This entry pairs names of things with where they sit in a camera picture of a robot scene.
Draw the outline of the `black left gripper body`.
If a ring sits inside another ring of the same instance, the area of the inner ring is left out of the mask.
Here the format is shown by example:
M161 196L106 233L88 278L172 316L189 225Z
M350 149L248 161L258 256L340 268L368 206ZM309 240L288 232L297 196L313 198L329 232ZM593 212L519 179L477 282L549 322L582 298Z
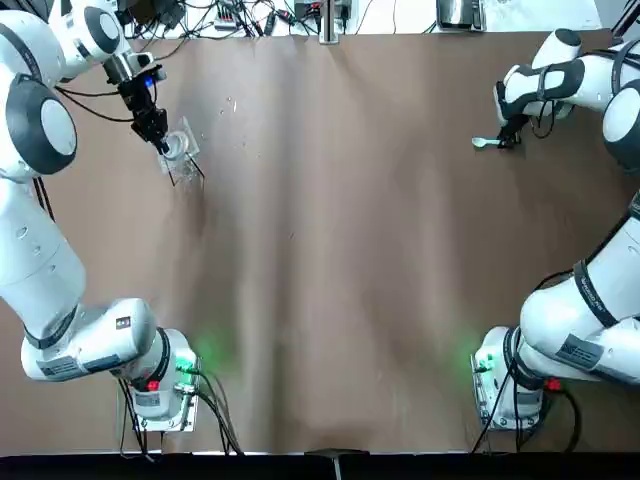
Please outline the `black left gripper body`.
M138 75L118 85L118 93L133 116L155 113L157 86L153 75Z

